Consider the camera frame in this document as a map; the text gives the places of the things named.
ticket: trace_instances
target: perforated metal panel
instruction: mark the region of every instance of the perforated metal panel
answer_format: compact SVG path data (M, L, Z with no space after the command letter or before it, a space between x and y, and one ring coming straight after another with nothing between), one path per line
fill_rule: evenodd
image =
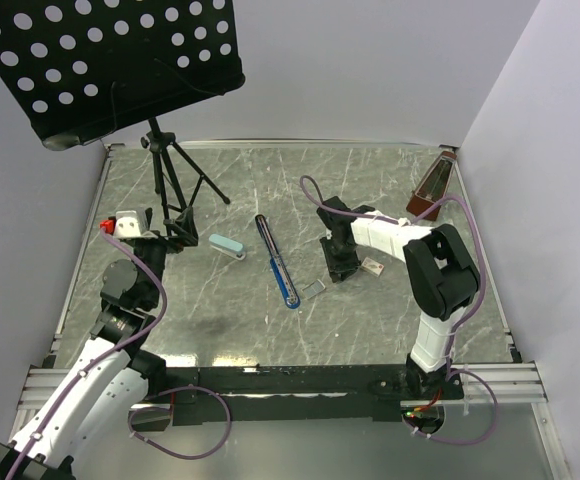
M231 0L0 0L0 76L53 149L245 81Z

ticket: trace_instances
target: red object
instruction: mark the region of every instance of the red object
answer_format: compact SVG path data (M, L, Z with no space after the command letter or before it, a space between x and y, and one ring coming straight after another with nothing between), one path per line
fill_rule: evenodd
M103 228L108 235L112 235L114 233L114 220L111 218L103 220L99 224L99 228Z

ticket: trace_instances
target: marble tabletop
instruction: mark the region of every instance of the marble tabletop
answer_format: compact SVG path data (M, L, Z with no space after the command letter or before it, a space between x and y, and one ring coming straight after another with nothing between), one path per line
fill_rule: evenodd
M319 243L325 228L298 179L312 175L325 198L339 195L351 208L366 204L392 217L411 217L405 211L411 192L439 152L414 146L318 145L190 150L232 202L224 205L207 185L201 187L194 204L199 246L168 257L163 283L169 308L144 348L164 357L169 366L403 363L414 344L420 314L405 265L359 248L361 259L369 256L385 265L383 274L377 278L360 271L333 284ZM153 228L163 231L148 152L117 147L113 153L56 367L75 362L100 310L103 270L121 257L99 238L99 221L117 210L153 207ZM178 155L172 158L189 198L197 176ZM456 173L449 192L462 194ZM283 303L254 224L257 213L268 218L298 291L317 279L326 285L323 293L302 300L296 310ZM474 252L459 206L444 206L436 223L455 225ZM210 248L208 237L213 233L243 243L247 258L238 261ZM458 333L457 362L511 361L490 278L487 288L481 310Z

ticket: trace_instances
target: wall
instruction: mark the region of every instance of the wall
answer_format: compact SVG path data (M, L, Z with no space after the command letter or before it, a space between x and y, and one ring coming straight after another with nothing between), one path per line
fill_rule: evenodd
M245 85L162 117L180 140L460 145L538 0L235 0ZM138 144L147 125L111 141Z
M52 341L103 158L44 149L0 80L0 441Z
M580 479L580 1L542 0L460 153L512 331Z

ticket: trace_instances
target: purple cable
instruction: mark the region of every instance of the purple cable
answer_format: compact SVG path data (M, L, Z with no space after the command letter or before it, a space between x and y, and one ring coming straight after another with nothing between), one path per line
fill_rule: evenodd
M106 357L108 357L112 353L118 352L119 350L122 350L123 348L125 348L126 346L131 344L132 342L134 342L134 341L138 340L139 338L150 333L150 331L154 327L156 327L159 324L159 322L161 322L164 315L166 314L166 309L168 308L168 295L166 294L166 291L163 288L163 284L157 278L157 276L152 272L152 270L150 270L150 268L145 263L143 263L139 257L137 257L134 253L132 253L132 251L130 249L128 249L126 246L124 246L119 240L112 237L111 235L108 235L104 229L101 229L101 236L103 237L103 239L106 242L108 242L110 245L115 247L117 250L120 250L130 260L132 260L132 262L135 265L137 265L141 270L143 270L144 273L148 276L148 278L150 278L150 280L157 287L157 290L159 290L159 295L161 295L161 310L157 314L157 317L155 318L154 322L152 322L150 325L148 325L145 329L141 330L139 333L136 333L135 335L132 335L131 337L129 337L125 341L121 342L120 344L115 345L113 348L107 350L106 352L102 353L97 358L92 360L90 363L88 363L88 365L86 365L83 368L83 371L86 374L88 372L90 372L90 370L92 370L94 367L96 367L97 364L99 364L102 360L104 360ZM57 410L59 410L59 407L61 406L61 404L68 397L68 395L70 394L72 389L75 387L75 385L77 383L79 383L79 380L81 380L81 378L82 377L80 375L77 375L74 378L72 378L72 380L70 380L70 382L66 385L66 388L59 394L59 396L57 396L57 398L55 399L53 404L50 406L48 413L46 414L45 417L43 417L43 419L39 423L39 426L34 431L35 434L39 434L39 435L43 434L43 431L50 423L50 420L52 420L52 417L54 416L54 414L57 413ZM23 459L28 455L28 453L30 453L30 450L32 450L34 442L36 442L36 441L37 441L36 439L30 437L30 440L28 440L28 443L25 444L25 446L23 447L23 449L21 450L21 452L17 456L17 459L12 464L12 467L8 471L8 474L6 475L5 480L12 480L14 478L14 475L17 472L17 470L19 469L19 467L21 466Z
M213 453L215 453L217 450L219 450L221 447L223 447L223 444L226 443L226 440L228 440L228 436L230 435L230 430L232 429L232 418L230 416L230 409L228 408L226 401L223 398L221 398L221 396L218 393L213 392L212 390L208 390L207 388L204 388L204 387L198 387L196 385L188 385L186 387L172 388L170 390L166 390L164 392L161 392L155 396L169 395L171 393L181 392L184 390L198 390L200 392L205 392L208 395L213 396L214 398L216 398L219 401L219 403L221 404L221 406L223 407L223 409L226 412L226 429L223 432L223 436L221 437L221 439L210 450L208 450L205 453L201 453L199 455L184 455L183 453L173 452L172 450L167 449L163 445L159 445L157 442L150 440L149 438L144 437L139 432L137 432L134 428L132 428L132 419L135 417L135 415L137 415L140 412L165 411L165 409L163 409L161 407L146 407L146 408L142 408L140 410L136 410L136 411L132 412L130 414L130 416L128 417L128 428L130 429L130 432L132 433L132 435L134 437L137 437L139 440L142 440L143 442L147 443L148 445L150 445L150 446L156 448L157 450L159 450L163 453L166 453L172 457L178 458L180 460L201 460L202 458L207 458L210 455L212 455Z
M314 186L315 190L317 191L317 195L319 197L319 200L314 198L310 194L310 192L308 192L308 189L305 186L306 180L308 180ZM370 215L367 213L344 212L343 210L337 210L336 208L331 208L331 207L324 205L323 204L323 196L321 195L321 190L319 189L319 185L317 184L316 180L314 178L312 178L310 175L301 175L301 177L299 178L299 186L301 187L303 194L308 198L308 200L310 200L316 206L318 206L319 208L321 208L327 212L336 213L338 215L344 215L346 217L368 218L368 219L379 220L379 221L386 222L386 223L391 223L393 225L399 225L398 220L395 220L394 218L390 218L390 217L385 217L383 215ZM465 214L466 218L468 219L468 225L470 226L470 233L472 234L472 241L474 242L474 248L475 248L475 251L477 253L477 263L479 264L479 285L480 285L480 287L479 287L479 294L477 295L477 300L474 302L474 304L472 305L470 310L468 310L466 312L466 314L463 315L461 317L461 319L457 323L455 323L454 326L452 327L452 329L450 330L450 341L448 342L448 345L446 346L446 350L444 352L444 356L446 357L446 368L447 368L446 380L449 380L450 378L452 378L453 376L455 376L459 373L465 373L467 375L471 375L472 377L476 378L479 382L481 382L486 387L486 389L488 390L488 392L492 396L492 399L494 402L495 412L494 412L494 419L492 421L492 424L490 425L490 428L486 431L486 433L484 433L479 438L477 438L475 440L452 440L452 441L445 440L445 439L439 439L439 441L441 441L442 443L452 443L454 445L474 445L475 443L479 443L479 442L482 442L482 441L488 439L492 435L492 433L494 432L494 430L497 426L498 418L499 418L499 403L497 402L497 399L495 398L494 392L492 391L490 386L481 377L475 375L472 372L469 372L468 370L452 370L452 365L451 365L451 361L450 361L450 352L452 351L452 347L453 347L454 342L455 342L455 338L456 338L455 334L457 333L457 330L459 330L459 327L461 327L461 325L466 323L470 318L472 318L474 316L475 313L477 313L477 310L479 310L479 307L481 307L481 304L483 303L483 300L486 296L486 280L487 280L487 278L486 278L486 262L485 262L485 258L483 257L483 252L481 251L481 242L479 241L479 234L477 232L477 225L474 221L474 218L472 217L472 214L470 213L470 209L468 208L468 205L466 204L465 200L457 195L454 195L454 194L445 195L443 198L434 202L421 215L418 215L417 217L415 217L412 220L412 224L418 223L419 221L424 219L426 216L428 216L428 214L430 214L432 211L436 210L441 205L448 203L450 201L457 202L459 204L459 206L463 209L463 213Z

